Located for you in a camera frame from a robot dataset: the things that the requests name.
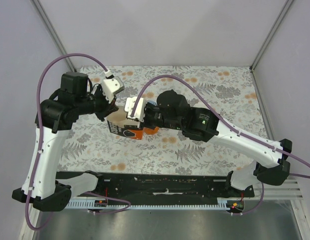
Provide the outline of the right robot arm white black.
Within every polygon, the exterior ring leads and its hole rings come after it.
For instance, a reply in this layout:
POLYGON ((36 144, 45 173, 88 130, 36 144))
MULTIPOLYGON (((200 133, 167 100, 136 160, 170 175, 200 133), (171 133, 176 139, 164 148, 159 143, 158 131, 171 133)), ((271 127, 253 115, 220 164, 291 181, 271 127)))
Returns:
POLYGON ((292 150, 290 140, 272 141, 236 128, 207 108, 191 107, 173 90, 161 93, 155 104, 140 99, 135 112, 144 127, 178 130, 190 140, 221 145, 252 158, 249 165, 228 173, 224 191, 230 197, 256 183, 280 186, 290 174, 290 163, 281 152, 292 150))

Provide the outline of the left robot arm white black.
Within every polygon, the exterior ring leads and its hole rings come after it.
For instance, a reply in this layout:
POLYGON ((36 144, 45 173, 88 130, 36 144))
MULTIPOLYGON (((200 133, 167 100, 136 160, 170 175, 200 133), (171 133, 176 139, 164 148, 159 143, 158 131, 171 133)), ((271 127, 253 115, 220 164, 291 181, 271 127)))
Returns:
POLYGON ((94 93, 87 90, 92 83, 88 75, 67 72, 61 76, 60 88, 40 104, 41 121, 36 120, 36 142, 31 166, 22 187, 12 198, 42 212, 60 212, 70 199, 86 192, 98 197, 105 192, 103 175, 91 170, 68 178, 56 179, 62 148, 73 124, 81 115, 94 114, 104 121, 118 110, 116 95, 124 90, 118 77, 107 77, 96 85, 94 93))

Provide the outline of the orange glass carafe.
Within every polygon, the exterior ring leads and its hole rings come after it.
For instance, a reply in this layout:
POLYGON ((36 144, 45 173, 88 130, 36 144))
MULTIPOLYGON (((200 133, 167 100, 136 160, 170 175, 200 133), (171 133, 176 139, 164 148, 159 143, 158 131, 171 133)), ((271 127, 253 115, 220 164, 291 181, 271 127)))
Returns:
POLYGON ((144 127, 143 128, 143 132, 146 135, 155 135, 159 131, 159 129, 160 129, 159 127, 155 127, 154 129, 148 128, 148 127, 144 127))

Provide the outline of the blue plastic dripper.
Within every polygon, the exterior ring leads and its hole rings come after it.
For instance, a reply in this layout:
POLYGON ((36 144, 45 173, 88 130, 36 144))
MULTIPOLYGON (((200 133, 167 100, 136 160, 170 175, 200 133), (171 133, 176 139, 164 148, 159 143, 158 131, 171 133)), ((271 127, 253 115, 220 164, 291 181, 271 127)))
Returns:
POLYGON ((148 100, 148 101, 147 101, 147 103, 152 104, 152 105, 154 105, 154 106, 156 106, 156 105, 157 105, 157 103, 156 103, 156 102, 151 101, 151 100, 148 100))

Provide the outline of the coffee filter box orange black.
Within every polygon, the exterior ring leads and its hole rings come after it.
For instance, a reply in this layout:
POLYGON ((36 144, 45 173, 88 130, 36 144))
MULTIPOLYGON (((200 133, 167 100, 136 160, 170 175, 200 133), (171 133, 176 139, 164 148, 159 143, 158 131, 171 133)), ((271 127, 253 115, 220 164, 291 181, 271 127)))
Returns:
POLYGON ((127 113, 122 106, 116 112, 111 113, 107 118, 108 129, 112 134, 117 136, 141 140, 143 138, 143 129, 140 123, 126 118, 127 113))

